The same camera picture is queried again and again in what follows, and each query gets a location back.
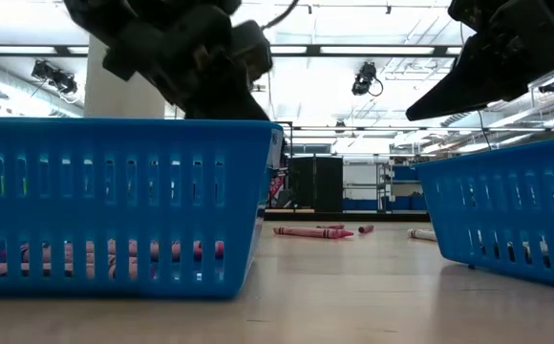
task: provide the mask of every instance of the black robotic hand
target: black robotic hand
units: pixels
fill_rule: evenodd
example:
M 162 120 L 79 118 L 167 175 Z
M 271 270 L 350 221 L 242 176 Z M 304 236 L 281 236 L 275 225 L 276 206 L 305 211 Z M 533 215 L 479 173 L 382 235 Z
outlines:
M 241 0 L 65 0 L 77 25 L 105 43 L 103 67 L 140 73 L 187 118 L 263 119 L 249 92 L 272 67 L 253 21 L 232 28 Z

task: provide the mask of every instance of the red crayon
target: red crayon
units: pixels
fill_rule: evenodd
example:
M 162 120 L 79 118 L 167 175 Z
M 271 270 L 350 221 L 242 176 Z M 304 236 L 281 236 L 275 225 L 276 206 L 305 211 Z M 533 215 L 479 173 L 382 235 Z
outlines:
M 360 234 L 370 233 L 373 230 L 374 230 L 373 225 L 361 226 L 360 228 L 357 229 L 357 231 L 360 232 Z
M 352 236 L 353 233 L 342 229 L 321 229 L 301 227 L 274 227 L 273 232 L 281 235 L 296 235 L 311 238 L 340 239 Z
M 324 228 L 324 229 L 345 229 L 345 225 L 327 225 L 327 226 L 318 226 L 318 228 Z

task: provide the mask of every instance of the beige floor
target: beige floor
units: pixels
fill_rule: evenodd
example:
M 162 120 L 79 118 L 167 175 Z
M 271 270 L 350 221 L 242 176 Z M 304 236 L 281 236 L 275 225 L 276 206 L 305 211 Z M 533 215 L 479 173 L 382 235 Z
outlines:
M 428 225 L 341 241 L 270 226 L 234 301 L 0 301 L 0 343 L 554 343 L 554 288 L 406 239 Z

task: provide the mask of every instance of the pillar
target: pillar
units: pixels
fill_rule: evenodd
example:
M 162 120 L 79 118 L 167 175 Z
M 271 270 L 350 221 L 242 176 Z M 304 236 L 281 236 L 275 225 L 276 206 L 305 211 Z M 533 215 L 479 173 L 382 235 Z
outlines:
M 84 117 L 164 118 L 164 97 L 141 75 L 123 81 L 103 69 L 106 46 L 90 36 Z

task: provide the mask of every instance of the blue plastic basket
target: blue plastic basket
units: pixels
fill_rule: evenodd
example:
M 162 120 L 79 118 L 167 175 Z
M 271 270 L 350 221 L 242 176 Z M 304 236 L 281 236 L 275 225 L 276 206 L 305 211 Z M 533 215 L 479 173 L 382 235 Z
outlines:
M 279 125 L 260 121 L 0 119 L 0 295 L 235 295 L 253 259 L 281 137 Z M 195 241 L 211 247 L 200 259 Z M 218 241 L 222 259 L 213 254 Z M 155 263 L 151 242 L 160 249 Z
M 416 170 L 445 258 L 554 283 L 554 140 Z

